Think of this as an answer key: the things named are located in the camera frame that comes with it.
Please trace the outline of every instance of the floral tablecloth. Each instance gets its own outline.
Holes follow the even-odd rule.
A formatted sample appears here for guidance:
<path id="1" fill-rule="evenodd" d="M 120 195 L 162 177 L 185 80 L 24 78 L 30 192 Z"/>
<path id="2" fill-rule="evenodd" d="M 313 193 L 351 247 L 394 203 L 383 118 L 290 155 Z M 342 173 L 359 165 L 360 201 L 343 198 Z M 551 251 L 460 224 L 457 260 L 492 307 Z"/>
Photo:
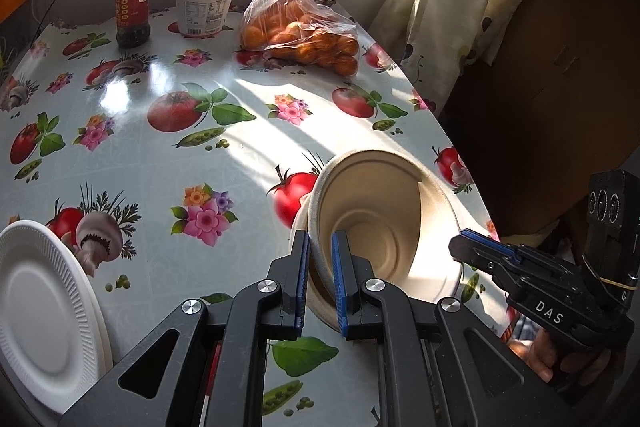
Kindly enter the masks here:
<path id="1" fill-rule="evenodd" d="M 461 227 L 495 234 L 430 102 L 362 29 L 359 72 L 345 79 L 239 51 L 239 12 L 207 39 L 184 38 L 175 19 L 153 14 L 151 39 L 131 52 L 113 20 L 50 25 L 0 89 L 0 219 L 46 223 L 75 251 L 116 362 L 184 299 L 225 299 L 263 278 L 288 253 L 301 195 L 346 150 L 413 156 Z M 457 295 L 465 288 L 502 334 L 500 290 L 466 266 Z M 302 339 L 271 347 L 265 378 L 266 393 L 298 390 L 265 426 L 376 425 L 374 349 L 310 312 Z"/>

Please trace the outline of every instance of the white plate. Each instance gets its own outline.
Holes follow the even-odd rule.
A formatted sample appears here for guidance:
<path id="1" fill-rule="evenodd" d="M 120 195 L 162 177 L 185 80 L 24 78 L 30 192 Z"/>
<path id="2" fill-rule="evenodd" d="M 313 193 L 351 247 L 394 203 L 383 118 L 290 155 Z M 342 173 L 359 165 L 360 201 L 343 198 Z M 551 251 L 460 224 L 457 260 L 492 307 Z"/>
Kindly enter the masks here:
<path id="1" fill-rule="evenodd" d="M 0 349 L 55 412 L 105 373 L 94 301 L 78 261 L 44 225 L 17 221 L 0 233 Z"/>

